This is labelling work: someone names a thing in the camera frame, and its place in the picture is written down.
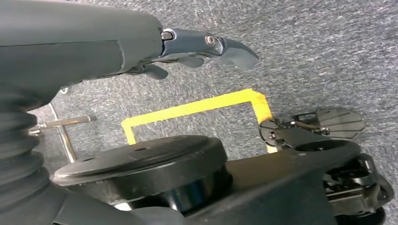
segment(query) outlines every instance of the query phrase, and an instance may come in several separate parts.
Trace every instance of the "yellow tape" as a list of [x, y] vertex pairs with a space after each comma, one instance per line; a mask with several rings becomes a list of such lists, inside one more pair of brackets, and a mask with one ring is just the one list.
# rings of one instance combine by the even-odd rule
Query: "yellow tape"
[[132, 129], [135, 126], [246, 102], [252, 103], [258, 123], [261, 123], [263, 120], [272, 117], [265, 96], [261, 93], [254, 91], [253, 89], [245, 89], [230, 94], [220, 95], [217, 97], [212, 97], [184, 105], [171, 107], [168, 109], [159, 110], [156, 112], [150, 112], [144, 115], [127, 118], [122, 121], [122, 127], [126, 134], [128, 143], [135, 144], [136, 139], [134, 137], [134, 132]]

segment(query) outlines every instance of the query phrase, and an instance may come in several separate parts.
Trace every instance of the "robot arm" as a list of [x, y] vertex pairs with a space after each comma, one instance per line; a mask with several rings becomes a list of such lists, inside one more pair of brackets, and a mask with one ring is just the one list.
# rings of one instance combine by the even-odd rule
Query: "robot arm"
[[[8, 74], [2, 83], [34, 91], [45, 103], [60, 87], [85, 79], [122, 73], [165, 78], [167, 72], [153, 62], [198, 67], [205, 57], [220, 57], [224, 64], [251, 69], [258, 59], [237, 41], [163, 30], [152, 15], [64, 1], [3, 0], [0, 31], [0, 67]], [[20, 82], [27, 74], [37, 82]]]

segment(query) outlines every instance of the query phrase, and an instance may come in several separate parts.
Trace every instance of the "metal rod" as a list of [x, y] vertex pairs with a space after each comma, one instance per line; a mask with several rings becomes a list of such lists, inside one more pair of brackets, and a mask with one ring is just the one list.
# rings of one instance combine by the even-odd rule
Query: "metal rod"
[[54, 117], [55, 117], [55, 120], [58, 120], [58, 115], [57, 115], [57, 112], [56, 112], [55, 109], [54, 109], [53, 103], [50, 102], [49, 105], [50, 105], [51, 112], [53, 112], [53, 115], [54, 115]]
[[69, 163], [74, 163], [77, 159], [75, 151], [73, 150], [72, 143], [70, 142], [69, 135], [66, 131], [64, 125], [57, 126], [58, 132], [60, 133], [60, 138], [62, 142], [62, 146], [64, 148], [66, 157], [68, 158]]
[[76, 117], [76, 118], [71, 118], [71, 119], [56, 120], [56, 121], [51, 121], [51, 122], [46, 122], [46, 123], [40, 123], [40, 124], [38, 124], [38, 127], [40, 129], [56, 128], [58, 126], [67, 126], [67, 125], [73, 125], [73, 124], [79, 124], [79, 123], [88, 123], [93, 120], [94, 120], [94, 118], [92, 118], [92, 117], [81, 116], [81, 117]]

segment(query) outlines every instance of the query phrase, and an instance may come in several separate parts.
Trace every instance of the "metal bolt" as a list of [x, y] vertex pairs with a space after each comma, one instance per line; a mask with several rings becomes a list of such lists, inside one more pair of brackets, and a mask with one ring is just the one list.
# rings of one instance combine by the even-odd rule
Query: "metal bolt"
[[161, 37], [162, 37], [162, 40], [171, 40], [171, 39], [173, 39], [173, 34], [166, 31], [166, 32], [162, 32]]
[[215, 44], [215, 38], [214, 38], [213, 36], [207, 35], [207, 36], [205, 37], [205, 40], [206, 40], [206, 43], [207, 43], [209, 46], [213, 46], [213, 45]]
[[268, 138], [270, 138], [271, 140], [275, 140], [276, 139], [275, 132], [270, 132]]

